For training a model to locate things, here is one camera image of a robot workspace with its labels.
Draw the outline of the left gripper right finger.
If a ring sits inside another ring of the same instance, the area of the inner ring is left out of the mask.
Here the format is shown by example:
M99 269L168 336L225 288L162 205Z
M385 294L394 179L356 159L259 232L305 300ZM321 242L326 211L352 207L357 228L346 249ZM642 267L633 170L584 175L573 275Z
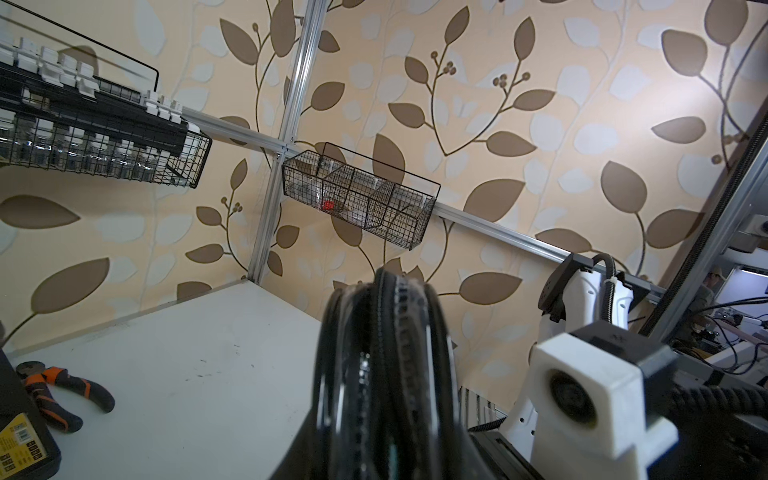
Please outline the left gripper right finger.
M490 440L487 432L461 430L459 434L461 480L492 480L497 476L488 460Z

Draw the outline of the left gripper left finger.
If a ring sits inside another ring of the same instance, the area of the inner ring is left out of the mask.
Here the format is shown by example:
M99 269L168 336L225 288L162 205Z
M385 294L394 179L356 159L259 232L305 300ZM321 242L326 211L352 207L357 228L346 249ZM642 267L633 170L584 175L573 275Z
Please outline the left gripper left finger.
M306 480L309 478L313 466L311 443L314 433L314 421L311 414L308 413L282 461L269 477L270 480Z

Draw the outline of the black pouch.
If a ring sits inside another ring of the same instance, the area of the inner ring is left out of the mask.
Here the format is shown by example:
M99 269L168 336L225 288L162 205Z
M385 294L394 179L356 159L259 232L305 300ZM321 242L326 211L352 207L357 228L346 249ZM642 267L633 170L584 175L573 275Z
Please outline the black pouch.
M435 290L383 268L336 290L316 353L310 479L457 479L452 340Z

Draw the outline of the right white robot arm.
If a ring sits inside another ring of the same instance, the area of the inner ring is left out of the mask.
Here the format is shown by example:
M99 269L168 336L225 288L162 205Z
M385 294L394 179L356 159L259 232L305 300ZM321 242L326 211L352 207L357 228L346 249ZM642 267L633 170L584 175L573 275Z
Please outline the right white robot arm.
M568 256L539 298L539 338L499 433L545 479L644 479L678 442L676 419L765 417L752 386L681 386L679 357L629 330L647 284L604 253Z

